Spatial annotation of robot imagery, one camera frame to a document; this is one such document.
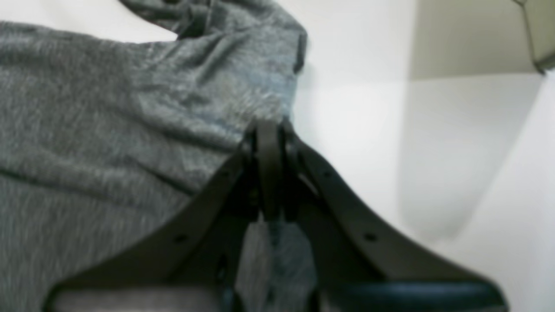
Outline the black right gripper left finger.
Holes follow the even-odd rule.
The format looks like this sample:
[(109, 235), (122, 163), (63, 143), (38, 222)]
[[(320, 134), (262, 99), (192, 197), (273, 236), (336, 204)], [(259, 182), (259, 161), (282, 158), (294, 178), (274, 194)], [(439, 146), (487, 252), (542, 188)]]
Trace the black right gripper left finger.
[(252, 123), (238, 150), (175, 217), (56, 284), (45, 312), (243, 312), (235, 281), (248, 226), (279, 217), (281, 127)]

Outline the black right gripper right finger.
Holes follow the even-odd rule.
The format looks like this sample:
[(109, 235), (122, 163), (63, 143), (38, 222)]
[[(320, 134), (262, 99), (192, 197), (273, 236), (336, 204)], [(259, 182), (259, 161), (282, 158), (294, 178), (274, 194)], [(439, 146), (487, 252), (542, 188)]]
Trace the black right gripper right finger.
[(311, 312), (506, 312), (498, 286), (394, 229), (283, 122), (286, 219), (310, 243)]

